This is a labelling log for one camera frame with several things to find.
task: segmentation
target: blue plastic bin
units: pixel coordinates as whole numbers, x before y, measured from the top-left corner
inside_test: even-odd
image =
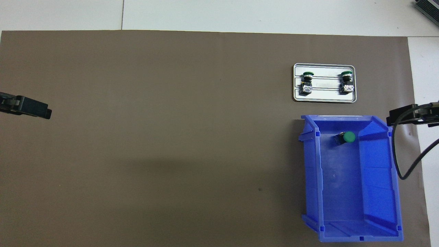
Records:
[[[402,241],[391,128],[376,116],[305,115],[305,223],[321,242]],[[337,145],[352,131],[356,140]]]

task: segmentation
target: black clamp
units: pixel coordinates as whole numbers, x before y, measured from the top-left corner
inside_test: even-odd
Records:
[[[15,115],[29,115],[50,119],[52,110],[48,105],[37,100],[0,92],[0,112]]]

